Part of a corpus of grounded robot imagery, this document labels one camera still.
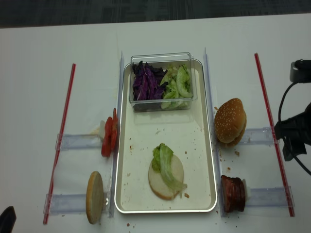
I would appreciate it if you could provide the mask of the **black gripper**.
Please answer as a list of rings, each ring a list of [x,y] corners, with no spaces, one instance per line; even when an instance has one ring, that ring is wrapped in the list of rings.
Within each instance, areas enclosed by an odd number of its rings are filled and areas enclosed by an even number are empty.
[[[283,156],[285,161],[307,154],[305,144],[311,144],[311,104],[305,111],[274,126],[277,139],[284,137]]]

